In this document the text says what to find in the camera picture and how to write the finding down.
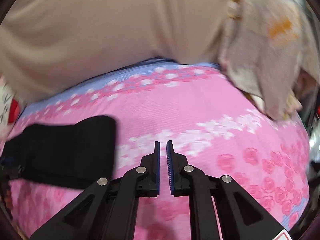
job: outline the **beige fabric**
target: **beige fabric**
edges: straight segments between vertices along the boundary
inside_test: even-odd
[[[162,56],[215,61],[228,0],[17,0],[0,26],[0,72],[27,101]]]
[[[220,62],[236,87],[263,99],[263,113],[281,120],[301,69],[313,87],[320,83],[310,23],[297,0],[232,0],[229,12]]]

